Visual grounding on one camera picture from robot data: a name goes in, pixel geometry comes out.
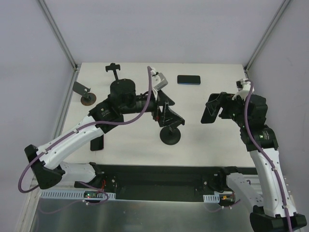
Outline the black clamp phone stand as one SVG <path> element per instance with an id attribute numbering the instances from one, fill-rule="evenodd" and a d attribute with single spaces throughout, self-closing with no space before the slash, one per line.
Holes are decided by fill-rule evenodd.
<path id="1" fill-rule="evenodd" d="M 112 71 L 116 81 L 119 80 L 117 70 L 119 71 L 121 70 L 120 64 L 111 63 L 110 65 L 105 66 L 105 71 L 106 72 Z"/>

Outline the blue edged black phone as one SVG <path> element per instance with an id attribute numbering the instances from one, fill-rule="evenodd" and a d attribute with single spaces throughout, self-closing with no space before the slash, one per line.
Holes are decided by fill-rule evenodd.
<path id="1" fill-rule="evenodd" d="M 177 83 L 180 85 L 200 85 L 201 77 L 199 75 L 178 75 Z"/>

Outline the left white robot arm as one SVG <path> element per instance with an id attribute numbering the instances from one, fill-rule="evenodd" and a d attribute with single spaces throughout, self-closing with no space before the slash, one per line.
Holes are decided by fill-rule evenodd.
<path id="1" fill-rule="evenodd" d="M 165 83 L 149 85 L 146 93 L 137 95 L 130 79 L 116 79 L 110 93 L 72 129 L 44 145 L 28 145 L 25 154 L 40 189 L 49 189 L 62 181 L 73 181 L 77 187 L 98 188 L 103 173 L 94 162 L 67 163 L 65 158 L 90 143 L 91 151 L 102 149 L 104 135 L 117 126 L 130 124 L 144 113 L 151 113 L 161 127 L 160 139 L 167 145 L 179 142 L 179 125 L 185 120 L 170 109 L 174 102 L 161 90 Z"/>

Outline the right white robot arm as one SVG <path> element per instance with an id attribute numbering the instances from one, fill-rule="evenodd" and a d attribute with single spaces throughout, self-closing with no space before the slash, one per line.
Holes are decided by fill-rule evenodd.
<path id="1" fill-rule="evenodd" d="M 255 232 L 293 232 L 307 225 L 297 212 L 287 191 L 280 167 L 278 142 L 265 124 L 266 99 L 251 95 L 246 99 L 226 92 L 212 93 L 201 123 L 214 123 L 217 117 L 233 120 L 240 128 L 241 140 L 254 162 L 262 194 L 259 195 L 237 167 L 223 167 L 208 181 L 216 192 L 232 190 L 247 207 Z"/>

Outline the black round base phone stand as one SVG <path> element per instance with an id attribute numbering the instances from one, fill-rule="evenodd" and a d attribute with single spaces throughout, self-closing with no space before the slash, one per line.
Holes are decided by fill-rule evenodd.
<path id="1" fill-rule="evenodd" d="M 172 129 L 170 126 L 167 126 L 161 129 L 159 136 L 164 144 L 175 145 L 181 139 L 181 132 L 178 128 Z"/>

